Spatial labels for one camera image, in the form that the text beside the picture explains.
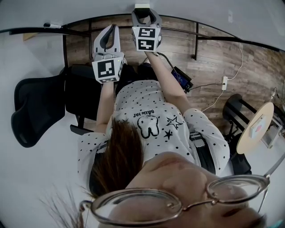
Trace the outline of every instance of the electrical outlet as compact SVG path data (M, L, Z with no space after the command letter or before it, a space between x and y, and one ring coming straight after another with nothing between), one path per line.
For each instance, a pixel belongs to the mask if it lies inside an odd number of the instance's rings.
M227 85L228 85L228 77L227 76L223 76L223 82L222 82L222 90L226 90L227 89Z

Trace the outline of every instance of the round wooden table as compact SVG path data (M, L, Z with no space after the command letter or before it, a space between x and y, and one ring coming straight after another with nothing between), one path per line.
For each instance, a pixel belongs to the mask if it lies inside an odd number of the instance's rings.
M244 129L239 142L236 146L236 151L238 154L244 154L249 152L251 149L253 149L258 142L261 140L261 138L266 133L267 129L269 128L269 125L271 123L272 117L274 113L274 106L271 102L265 103L254 115L252 120L248 123L246 128ZM262 127L262 129L258 132L258 134L254 137L250 137L250 128L255 124L255 122L261 118L261 116L266 117L265 123Z

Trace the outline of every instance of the black and white marker cube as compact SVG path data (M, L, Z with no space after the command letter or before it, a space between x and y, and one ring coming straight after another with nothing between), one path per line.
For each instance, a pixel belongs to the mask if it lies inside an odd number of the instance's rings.
M156 52L161 39L160 28L133 27L132 31L137 51Z
M117 57L92 62L95 78L101 84L120 80L124 53L116 52L111 54Z

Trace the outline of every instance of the white shirt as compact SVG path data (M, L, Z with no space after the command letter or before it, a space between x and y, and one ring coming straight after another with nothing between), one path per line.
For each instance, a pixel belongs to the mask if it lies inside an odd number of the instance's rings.
M228 144L217 127L197 109L188 109L182 116L176 106L165 101L157 81L135 81L123 87L117 95L112 118L127 120L136 126L144 148L144 162L172 151L201 166L189 139L189 129L201 133L207 141L217 175L229 160ZM95 155L105 151L110 138L111 119L105 134L87 133L78 140L78 173L87 189Z

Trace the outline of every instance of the white cable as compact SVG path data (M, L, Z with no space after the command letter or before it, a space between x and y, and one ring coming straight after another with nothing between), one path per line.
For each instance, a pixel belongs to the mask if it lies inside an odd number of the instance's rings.
M234 79L234 78L236 77L236 75L239 73L239 70L242 68L242 65L244 64L244 61L243 61L243 59L242 59L242 51L241 51L241 49L240 49L240 53L241 53L241 66L240 66L240 68L237 70L237 73L235 74L235 76L234 76L233 78L228 79L228 80Z
M220 98L220 96L222 96L223 92L224 92L224 91L222 91L222 93L218 96L218 98L216 99L215 103L212 104L212 105L211 105L210 107L208 107L208 108L211 108L212 106L214 106L214 105L217 103L218 99Z

